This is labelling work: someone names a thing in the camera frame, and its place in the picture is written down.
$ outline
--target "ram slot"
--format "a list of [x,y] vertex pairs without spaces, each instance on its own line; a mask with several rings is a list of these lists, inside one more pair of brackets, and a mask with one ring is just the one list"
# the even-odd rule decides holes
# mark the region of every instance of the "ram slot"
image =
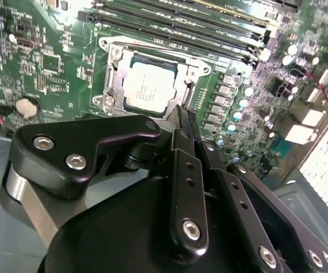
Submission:
[[[104,5],[107,2],[118,2],[121,0],[99,0],[101,5]],[[155,7],[161,11],[171,12],[172,14],[183,15],[191,19],[196,19],[201,22],[211,22],[212,25],[218,27],[229,28],[232,31],[239,32],[248,37],[260,38],[264,35],[266,26],[259,25],[255,22],[248,22],[231,15],[219,13],[215,10],[206,9],[204,7],[193,8],[188,3],[177,3],[173,1],[164,1],[164,0],[134,0],[134,1],[125,1],[124,5],[127,5],[128,2],[138,2],[146,4],[150,7]]]
[[236,59],[249,57],[249,53],[242,49],[224,44],[221,41],[209,39],[202,35],[196,35],[187,31],[172,29],[163,24],[159,24],[142,18],[131,16],[125,13],[119,13],[114,10],[101,10],[99,14],[90,14],[88,17],[93,18],[93,23],[113,23],[118,26],[125,26],[137,31],[157,35],[164,39],[175,40],[184,44],[190,44],[208,51],[213,51]]
[[102,10],[111,9],[129,15],[134,15],[143,20],[165,24],[174,29],[189,31],[194,34],[206,36],[227,43],[237,49],[252,53],[255,47],[261,47],[264,44],[252,38],[243,36],[236,31],[219,28],[209,23],[200,22],[183,16],[171,15],[159,9],[154,9],[143,4],[137,4],[128,1],[115,1],[107,3]]
[[236,16],[263,26],[269,25],[266,14],[274,13],[274,7],[257,1],[226,0],[224,2],[223,0],[191,0],[191,2],[193,3],[191,4],[192,7],[204,7],[216,10],[220,13]]
[[259,0],[259,2],[272,5],[282,11],[292,11],[296,13],[301,7],[303,0]]

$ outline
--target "chip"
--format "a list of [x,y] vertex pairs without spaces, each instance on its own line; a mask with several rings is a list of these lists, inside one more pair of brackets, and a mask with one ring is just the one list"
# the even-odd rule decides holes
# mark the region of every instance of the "chip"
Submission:
[[222,112],[222,108],[220,106],[212,105],[211,112],[220,114]]
[[248,121],[248,120],[250,120],[250,118],[251,118],[251,116],[248,114],[243,115],[243,121]]
[[207,116],[207,120],[210,121],[210,122],[217,122],[219,120],[219,116],[218,115],[209,114]]
[[203,125],[203,128],[204,128],[205,130],[207,130],[207,131],[212,131],[212,130],[215,128],[215,125],[210,124],[210,123],[205,123],[205,124]]
[[172,70],[135,62],[122,85],[126,104],[150,112],[163,113],[168,101],[175,97],[174,80],[175,73]]

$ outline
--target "black plastic bracket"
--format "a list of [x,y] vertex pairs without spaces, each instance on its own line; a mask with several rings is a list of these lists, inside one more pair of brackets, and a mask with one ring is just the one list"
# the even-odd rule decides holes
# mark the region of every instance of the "black plastic bracket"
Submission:
[[194,140],[187,131],[174,130],[170,156],[169,233],[177,261],[191,263],[206,253],[208,231],[202,164],[195,157]]
[[[212,145],[201,141],[198,151],[204,165],[205,180],[211,182],[224,217],[239,236],[240,256],[252,261],[253,272],[284,272],[286,265],[277,256],[240,180],[226,171],[219,153]],[[271,255],[268,264],[262,258],[263,250]]]
[[[99,171],[98,156],[116,153],[126,143],[153,142],[160,135],[160,127],[143,115],[28,125],[15,133],[10,161],[27,180],[59,197],[76,198]],[[39,136],[49,137],[54,147],[36,148],[34,139]],[[67,166],[65,160],[73,154],[84,158],[83,169]]]
[[273,244],[294,272],[328,272],[328,248],[248,169],[230,165],[263,222],[275,231]]

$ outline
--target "motherboard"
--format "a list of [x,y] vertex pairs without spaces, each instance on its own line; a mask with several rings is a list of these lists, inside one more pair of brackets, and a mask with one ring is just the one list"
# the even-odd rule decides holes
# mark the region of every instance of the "motherboard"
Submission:
[[197,114],[259,176],[317,139],[328,0],[0,0],[4,126]]

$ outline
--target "cpu socket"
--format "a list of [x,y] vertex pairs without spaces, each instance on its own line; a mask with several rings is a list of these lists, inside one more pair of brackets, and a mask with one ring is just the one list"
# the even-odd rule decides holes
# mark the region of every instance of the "cpu socket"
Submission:
[[176,105],[189,105],[198,79],[211,73],[203,60],[156,44],[118,36],[99,45],[109,57],[103,94],[92,101],[109,115],[166,119]]

